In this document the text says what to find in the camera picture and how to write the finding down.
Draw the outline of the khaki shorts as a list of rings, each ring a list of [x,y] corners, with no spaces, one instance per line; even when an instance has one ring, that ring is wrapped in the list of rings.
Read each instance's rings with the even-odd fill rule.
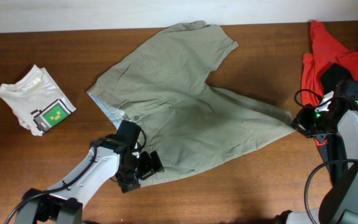
[[[216,24],[176,24],[145,41],[88,90],[115,126],[137,123],[147,136],[145,150],[158,153],[164,170],[143,186],[191,177],[293,132],[290,112],[206,84],[237,46]]]

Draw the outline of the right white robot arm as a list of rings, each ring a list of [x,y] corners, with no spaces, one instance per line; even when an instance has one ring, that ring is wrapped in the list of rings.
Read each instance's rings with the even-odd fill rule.
[[[347,111],[337,130],[344,140],[348,159],[327,161],[313,169],[304,191],[305,212],[284,212],[274,223],[358,223],[358,111]],[[323,167],[345,165],[348,170],[324,196],[321,205],[311,210],[308,205],[309,186],[314,175]]]

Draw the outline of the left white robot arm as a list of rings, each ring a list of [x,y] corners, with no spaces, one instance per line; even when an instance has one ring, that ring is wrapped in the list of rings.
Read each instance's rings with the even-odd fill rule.
[[[85,205],[107,180],[114,179],[125,194],[164,171],[157,152],[137,153],[136,144],[113,135],[92,141],[79,165],[47,190],[28,190],[5,222],[15,218],[16,223],[82,223]]]

